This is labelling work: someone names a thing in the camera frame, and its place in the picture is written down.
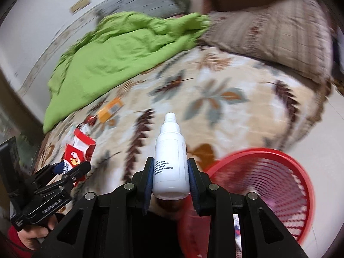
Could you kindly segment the red sleeve forearm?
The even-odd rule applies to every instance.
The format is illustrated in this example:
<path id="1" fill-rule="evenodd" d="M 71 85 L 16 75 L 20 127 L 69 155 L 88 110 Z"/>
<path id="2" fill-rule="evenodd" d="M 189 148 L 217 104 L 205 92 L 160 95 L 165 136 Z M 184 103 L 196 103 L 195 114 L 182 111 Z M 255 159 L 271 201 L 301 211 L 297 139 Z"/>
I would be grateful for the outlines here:
<path id="1" fill-rule="evenodd" d="M 33 255 L 33 251 L 27 248 L 19 239 L 19 235 L 17 234 L 17 230 L 11 226 L 7 233 L 7 240 L 10 247 L 11 252 L 14 254 L 14 257 L 20 258 L 31 258 Z"/>

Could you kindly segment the person's left hand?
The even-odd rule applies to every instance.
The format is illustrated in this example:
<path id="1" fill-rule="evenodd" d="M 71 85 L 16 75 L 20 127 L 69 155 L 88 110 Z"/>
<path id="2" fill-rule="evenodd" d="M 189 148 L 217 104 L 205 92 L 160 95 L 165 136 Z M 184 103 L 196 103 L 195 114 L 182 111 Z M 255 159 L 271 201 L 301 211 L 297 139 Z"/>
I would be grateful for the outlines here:
<path id="1" fill-rule="evenodd" d="M 25 247 L 30 250 L 36 250 L 40 243 L 38 239 L 42 239 L 48 236 L 49 232 L 52 231 L 58 223 L 56 215 L 52 215 L 44 226 L 31 225 L 23 228 L 17 232 L 18 237 Z"/>

